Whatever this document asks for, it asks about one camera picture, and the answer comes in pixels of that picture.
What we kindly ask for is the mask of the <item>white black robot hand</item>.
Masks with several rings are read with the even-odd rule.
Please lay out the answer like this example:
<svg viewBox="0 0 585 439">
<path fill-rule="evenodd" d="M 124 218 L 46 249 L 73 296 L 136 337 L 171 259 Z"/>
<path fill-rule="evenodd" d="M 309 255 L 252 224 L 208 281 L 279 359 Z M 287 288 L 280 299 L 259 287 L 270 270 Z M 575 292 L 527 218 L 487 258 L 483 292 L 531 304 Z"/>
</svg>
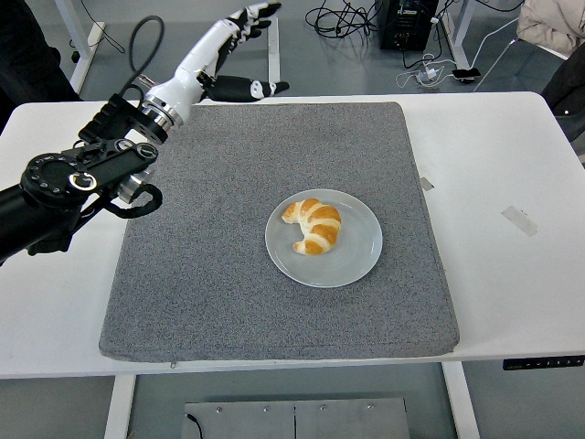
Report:
<svg viewBox="0 0 585 439">
<path fill-rule="evenodd" d="M 248 5 L 217 21 L 186 54 L 174 76 L 149 90 L 143 109 L 168 125 L 181 125 L 191 106 L 209 98 L 215 102 L 257 102 L 289 89 L 285 81 L 262 81 L 219 76 L 218 71 L 236 47 L 259 37 L 271 25 L 281 3 Z"/>
</svg>

